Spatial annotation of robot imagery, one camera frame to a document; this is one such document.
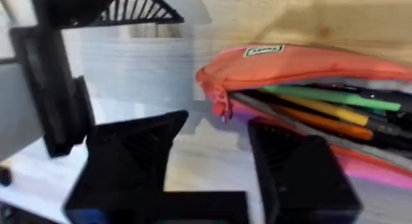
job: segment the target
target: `marker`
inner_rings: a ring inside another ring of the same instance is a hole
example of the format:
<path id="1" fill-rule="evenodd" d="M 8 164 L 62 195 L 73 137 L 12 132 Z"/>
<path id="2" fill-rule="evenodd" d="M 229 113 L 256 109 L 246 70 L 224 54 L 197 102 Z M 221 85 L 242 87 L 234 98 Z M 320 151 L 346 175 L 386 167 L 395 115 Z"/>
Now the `marker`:
<path id="1" fill-rule="evenodd" d="M 279 113 L 292 117 L 302 123 L 313 124 L 315 127 L 324 128 L 334 133 L 345 134 L 360 140 L 368 141 L 373 137 L 373 132 L 363 127 L 331 120 L 329 118 L 319 117 L 317 115 L 297 111 L 284 106 L 278 106 L 276 104 L 267 104 L 243 93 L 231 93 L 229 96 L 238 102 L 241 102 L 249 107 L 253 107 L 254 109 L 266 112 L 269 115 L 278 117 L 286 122 L 290 121 L 279 115 Z"/>
<path id="2" fill-rule="evenodd" d="M 327 102 L 291 97 L 286 95 L 278 95 L 278 97 L 357 124 L 359 126 L 367 127 L 368 129 L 371 129 L 373 131 L 379 131 L 393 136 L 401 136 L 408 139 L 412 138 L 412 133 L 402 130 L 399 126 L 395 126 L 393 124 L 389 124 L 380 120 L 374 120 L 366 115 L 358 114 L 348 109 L 331 105 Z"/>
<path id="3" fill-rule="evenodd" d="M 327 102 L 335 102 L 340 104 L 384 109 L 388 111 L 398 111 L 401 107 L 399 103 L 362 98 L 355 93 L 307 88 L 301 86 L 267 86 L 263 88 L 263 91 L 300 98 L 310 98 Z"/>
<path id="4" fill-rule="evenodd" d="M 319 117 L 310 113 L 297 111 L 283 106 L 274 106 L 280 109 L 282 113 L 295 118 L 296 120 L 321 129 L 326 129 L 334 133 L 344 134 L 360 140 L 370 141 L 373 138 L 373 132 L 369 129 L 351 125 L 345 122 L 331 120 L 329 118 Z"/>

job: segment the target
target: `black object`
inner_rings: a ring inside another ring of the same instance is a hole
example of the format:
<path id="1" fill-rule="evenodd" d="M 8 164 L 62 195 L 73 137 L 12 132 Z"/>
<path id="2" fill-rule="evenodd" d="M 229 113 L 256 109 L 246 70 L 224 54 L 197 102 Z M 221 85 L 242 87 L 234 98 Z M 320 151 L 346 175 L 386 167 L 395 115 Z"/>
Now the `black object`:
<path id="1" fill-rule="evenodd" d="M 0 184 L 9 186 L 12 183 L 12 172 L 8 167 L 0 166 Z"/>
<path id="2" fill-rule="evenodd" d="M 223 220 L 247 224 L 244 192 L 163 192 L 173 138 L 186 111 L 101 125 L 88 135 L 88 162 L 65 211 L 72 223 Z"/>
<path id="3" fill-rule="evenodd" d="M 108 5 L 118 3 L 119 0 L 32 2 L 38 25 L 12 28 L 10 35 L 16 60 L 24 70 L 35 101 L 49 155 L 64 156 L 70 153 L 75 144 L 83 142 L 95 121 L 84 78 L 74 79 L 71 75 L 60 29 L 87 25 L 100 17 Z M 162 22 L 183 22 L 183 18 L 162 0 L 145 0 L 146 4 L 148 2 L 151 8 L 161 8 L 157 14 L 161 15 Z M 100 20 L 104 24 L 100 22 L 94 25 L 160 23 L 161 20 L 149 16 L 139 18 L 138 21 L 131 19 L 111 23 Z"/>
<path id="4" fill-rule="evenodd" d="M 182 23 L 184 18 L 164 0 L 48 0 L 57 27 Z"/>
<path id="5" fill-rule="evenodd" d="M 266 223 L 353 223 L 361 204 L 320 136 L 248 125 Z"/>

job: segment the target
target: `yellow marker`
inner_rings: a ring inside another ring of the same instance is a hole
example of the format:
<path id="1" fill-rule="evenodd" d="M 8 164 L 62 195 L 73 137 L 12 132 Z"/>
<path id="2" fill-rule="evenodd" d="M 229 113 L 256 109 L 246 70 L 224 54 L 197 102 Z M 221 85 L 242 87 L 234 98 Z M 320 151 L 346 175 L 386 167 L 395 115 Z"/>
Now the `yellow marker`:
<path id="1" fill-rule="evenodd" d="M 277 95 L 277 96 L 289 102 L 294 102 L 296 104 L 309 107 L 310 109 L 323 112 L 325 114 L 340 118 L 341 120 L 345 120 L 345 121 L 360 125 L 362 127 L 366 126 L 369 120 L 369 117 L 365 115 L 361 115 L 356 112 L 350 111 L 348 109 L 334 106 L 326 102 L 321 102 L 318 100 L 311 100 L 307 98 L 291 97 L 287 95 Z"/>

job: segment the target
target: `orange pencil case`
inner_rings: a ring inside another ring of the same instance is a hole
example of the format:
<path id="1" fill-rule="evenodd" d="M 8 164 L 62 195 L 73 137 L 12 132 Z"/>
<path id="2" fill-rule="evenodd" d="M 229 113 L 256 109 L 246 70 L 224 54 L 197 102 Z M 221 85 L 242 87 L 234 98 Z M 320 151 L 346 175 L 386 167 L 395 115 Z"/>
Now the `orange pencil case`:
<path id="1" fill-rule="evenodd" d="M 230 99 L 229 92 L 274 84 L 344 83 L 389 89 L 412 96 L 412 68 L 340 50 L 286 44 L 249 45 L 221 52 L 200 69 L 196 80 L 213 101 L 213 112 L 228 122 L 233 116 L 256 118 L 301 134 L 322 135 L 329 141 L 346 174 L 412 190 L 412 161 L 393 153 L 360 145 L 285 122 Z"/>

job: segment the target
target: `table surface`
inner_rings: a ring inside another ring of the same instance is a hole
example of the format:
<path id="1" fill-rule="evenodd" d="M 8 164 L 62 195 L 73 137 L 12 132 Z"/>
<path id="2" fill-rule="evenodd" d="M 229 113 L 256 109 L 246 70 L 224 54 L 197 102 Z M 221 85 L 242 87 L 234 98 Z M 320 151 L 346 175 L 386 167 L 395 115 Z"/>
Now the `table surface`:
<path id="1" fill-rule="evenodd" d="M 411 61 L 412 0 L 166 1 L 187 22 L 159 27 L 159 38 L 150 37 L 150 26 L 64 31 L 73 74 L 86 77 L 98 123 L 187 109 L 165 189 L 247 191 L 256 224 L 263 223 L 263 211 L 246 126 L 223 125 L 211 114 L 195 72 L 222 49 L 251 42 L 337 46 Z M 86 158 L 80 145 L 51 160 L 40 138 L 11 157 L 14 183 L 0 187 L 0 200 L 67 223 L 61 206 Z M 411 191 L 351 182 L 364 204 L 357 223 L 412 223 Z"/>

